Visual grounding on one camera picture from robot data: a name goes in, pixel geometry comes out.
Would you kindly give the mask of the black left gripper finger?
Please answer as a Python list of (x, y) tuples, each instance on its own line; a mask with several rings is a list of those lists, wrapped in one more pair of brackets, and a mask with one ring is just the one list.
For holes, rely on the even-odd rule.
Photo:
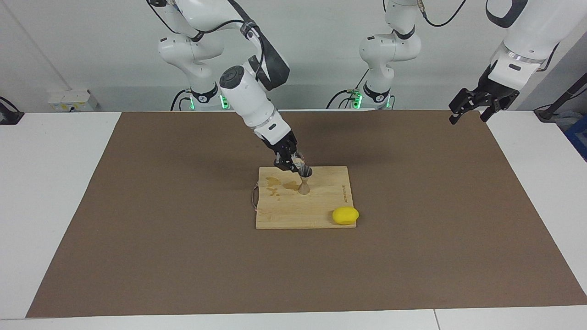
[(487, 108), (480, 115), (480, 119), (482, 120), (482, 122), (487, 122), (495, 113), (501, 110), (506, 110), (509, 107), (509, 105), (511, 104), (511, 97), (497, 97), (487, 94), (484, 97), (484, 102), (482, 104), (486, 105)]
[(476, 90), (468, 90), (462, 88), (456, 94), (456, 96), (449, 103), (449, 110), (451, 110), (451, 116), (449, 122), (452, 125), (456, 125), (459, 119), (468, 111), (476, 110), (479, 106), (480, 94)]

